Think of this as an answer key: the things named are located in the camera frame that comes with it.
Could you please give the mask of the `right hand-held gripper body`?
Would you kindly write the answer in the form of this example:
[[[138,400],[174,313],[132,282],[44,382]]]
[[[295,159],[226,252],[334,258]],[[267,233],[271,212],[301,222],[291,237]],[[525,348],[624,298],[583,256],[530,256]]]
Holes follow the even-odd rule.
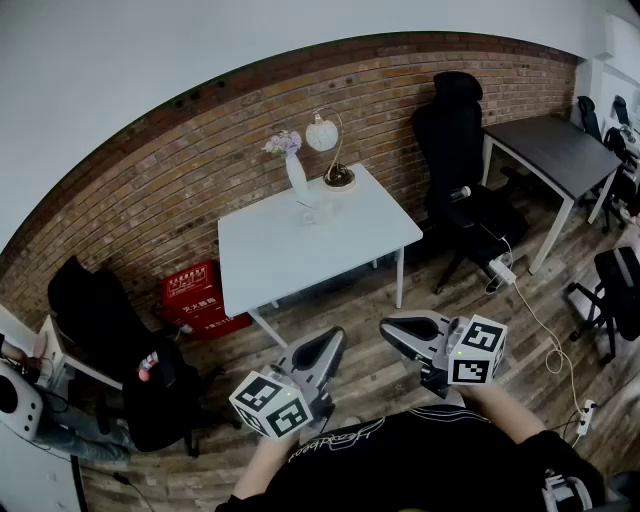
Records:
[[[508,327],[480,315],[446,317],[432,310],[395,313],[380,333],[404,357],[421,365],[421,385],[445,398],[452,385],[491,383],[504,356]]]

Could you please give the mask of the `small white bowl with spoon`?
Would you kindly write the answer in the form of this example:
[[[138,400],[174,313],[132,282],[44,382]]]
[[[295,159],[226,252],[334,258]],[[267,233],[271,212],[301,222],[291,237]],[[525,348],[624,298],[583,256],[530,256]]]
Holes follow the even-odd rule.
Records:
[[[320,225],[329,222],[335,213],[335,202],[322,199],[308,206],[303,214],[303,222],[308,225]]]

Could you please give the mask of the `person's left forearm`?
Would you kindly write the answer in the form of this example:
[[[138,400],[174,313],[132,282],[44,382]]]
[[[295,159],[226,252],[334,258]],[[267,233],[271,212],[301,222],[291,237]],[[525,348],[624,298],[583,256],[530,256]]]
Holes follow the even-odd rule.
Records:
[[[262,437],[249,464],[234,486],[232,495],[239,499],[247,499],[263,494],[298,444],[298,433],[278,440]]]

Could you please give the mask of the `person's black printed shirt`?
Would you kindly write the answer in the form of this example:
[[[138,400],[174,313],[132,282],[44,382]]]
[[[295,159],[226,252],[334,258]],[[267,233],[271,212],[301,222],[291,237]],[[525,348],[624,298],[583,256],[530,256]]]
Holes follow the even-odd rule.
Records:
[[[546,512],[549,469],[604,505],[602,476],[557,433],[517,444],[469,409],[424,406],[310,439],[263,494],[216,512]]]

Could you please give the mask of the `red fire extinguisher box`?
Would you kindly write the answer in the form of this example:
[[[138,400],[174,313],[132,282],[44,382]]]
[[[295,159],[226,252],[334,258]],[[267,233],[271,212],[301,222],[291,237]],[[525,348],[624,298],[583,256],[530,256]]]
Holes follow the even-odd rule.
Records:
[[[225,312],[220,268],[214,260],[166,277],[157,314],[194,340],[215,340],[251,325],[248,314]]]

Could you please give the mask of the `pink and red bottle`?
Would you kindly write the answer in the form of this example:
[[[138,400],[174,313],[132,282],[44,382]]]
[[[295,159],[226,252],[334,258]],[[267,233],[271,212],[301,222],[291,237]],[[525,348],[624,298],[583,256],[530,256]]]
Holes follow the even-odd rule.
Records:
[[[137,375],[140,381],[148,382],[151,378],[151,370],[159,362],[158,353],[156,351],[147,355],[137,367]]]

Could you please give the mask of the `white square table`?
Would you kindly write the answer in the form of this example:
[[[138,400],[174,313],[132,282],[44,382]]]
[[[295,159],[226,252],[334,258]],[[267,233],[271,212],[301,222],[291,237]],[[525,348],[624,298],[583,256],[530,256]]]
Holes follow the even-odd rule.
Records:
[[[313,222],[287,189],[218,221],[223,304],[227,316],[249,314],[277,343],[280,335],[260,307],[392,254],[394,304],[402,306],[404,251],[423,233],[399,203],[361,164],[351,166],[352,188],[332,192],[322,179],[309,183],[333,204],[330,217]]]

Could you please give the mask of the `black mesh office chair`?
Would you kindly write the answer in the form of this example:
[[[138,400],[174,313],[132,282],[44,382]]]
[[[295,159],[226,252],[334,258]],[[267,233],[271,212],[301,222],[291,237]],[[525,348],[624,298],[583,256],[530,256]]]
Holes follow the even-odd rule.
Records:
[[[567,293],[579,291],[600,314],[590,315],[569,339],[575,342],[588,330],[605,325],[609,352],[601,358],[604,366],[616,357],[615,329],[627,341],[640,337],[640,260],[631,247],[623,246],[596,255],[594,263],[600,279],[596,287],[590,290],[572,282]]]

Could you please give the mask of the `black office chair with jacket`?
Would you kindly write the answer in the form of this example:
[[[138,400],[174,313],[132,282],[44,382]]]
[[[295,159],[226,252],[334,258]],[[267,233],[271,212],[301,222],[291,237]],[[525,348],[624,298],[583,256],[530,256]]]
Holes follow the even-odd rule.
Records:
[[[199,454],[194,430],[216,425],[240,428],[238,420],[201,405],[206,386],[223,374],[223,368],[201,377],[185,361],[171,331],[153,332],[145,326],[111,271],[91,272],[71,256],[51,279],[47,293],[60,331],[90,362],[123,385],[122,408],[103,406],[98,414],[101,425],[123,419],[139,451],[158,451],[184,441],[191,457]],[[137,367],[153,351],[159,362],[150,380],[142,382]]]

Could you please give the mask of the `dark desk white legs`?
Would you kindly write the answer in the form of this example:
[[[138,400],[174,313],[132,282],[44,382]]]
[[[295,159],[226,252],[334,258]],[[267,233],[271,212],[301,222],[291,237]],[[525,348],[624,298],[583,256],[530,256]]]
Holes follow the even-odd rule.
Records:
[[[602,143],[571,122],[539,116],[484,128],[483,176],[487,183],[492,150],[499,148],[562,199],[562,205],[538,253],[529,266],[535,274],[561,233],[576,201],[599,183],[607,194],[621,160]]]

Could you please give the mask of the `black high-back office chair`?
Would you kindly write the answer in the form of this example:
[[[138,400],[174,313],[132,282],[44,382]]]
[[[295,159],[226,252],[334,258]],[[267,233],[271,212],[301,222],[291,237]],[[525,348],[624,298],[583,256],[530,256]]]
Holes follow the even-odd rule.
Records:
[[[435,97],[411,116],[411,125],[429,172],[425,197],[428,222],[436,235],[454,251],[435,292],[441,293],[460,264],[469,260],[489,278],[488,292],[501,280],[489,261],[510,252],[526,234],[525,216],[510,203],[510,195],[528,187],[526,177],[503,167],[504,186],[491,190],[483,176],[483,90],[472,75],[460,71],[434,76]],[[449,192],[468,186],[471,196],[451,202]]]

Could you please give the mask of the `white ceramic vase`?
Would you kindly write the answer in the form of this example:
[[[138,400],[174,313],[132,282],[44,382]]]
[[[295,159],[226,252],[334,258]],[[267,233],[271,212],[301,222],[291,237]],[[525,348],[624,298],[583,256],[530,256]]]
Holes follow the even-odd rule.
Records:
[[[285,167],[296,200],[307,204],[313,203],[314,197],[309,190],[306,174],[298,156],[285,158]]]

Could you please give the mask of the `white round speaker device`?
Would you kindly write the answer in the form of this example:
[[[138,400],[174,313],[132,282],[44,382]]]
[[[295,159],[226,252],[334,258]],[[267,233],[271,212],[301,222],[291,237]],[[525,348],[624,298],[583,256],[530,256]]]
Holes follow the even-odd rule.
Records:
[[[15,369],[0,361],[0,422],[22,439],[33,441],[42,412],[39,392]]]

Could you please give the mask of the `gold table lamp white globe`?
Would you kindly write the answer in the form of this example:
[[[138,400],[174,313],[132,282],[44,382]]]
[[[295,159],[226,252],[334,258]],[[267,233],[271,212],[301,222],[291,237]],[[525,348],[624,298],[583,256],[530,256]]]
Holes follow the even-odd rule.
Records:
[[[338,111],[319,107],[313,111],[313,121],[305,131],[307,144],[316,152],[334,151],[331,163],[322,175],[324,186],[332,192],[346,192],[356,184],[354,172],[340,162],[344,142],[344,124]]]

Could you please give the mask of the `white wall air conditioner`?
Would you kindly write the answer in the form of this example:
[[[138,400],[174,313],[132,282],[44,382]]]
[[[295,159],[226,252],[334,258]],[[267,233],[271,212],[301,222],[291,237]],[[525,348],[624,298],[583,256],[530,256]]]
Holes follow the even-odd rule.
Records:
[[[614,67],[640,64],[640,29],[613,14],[605,16],[605,46]]]

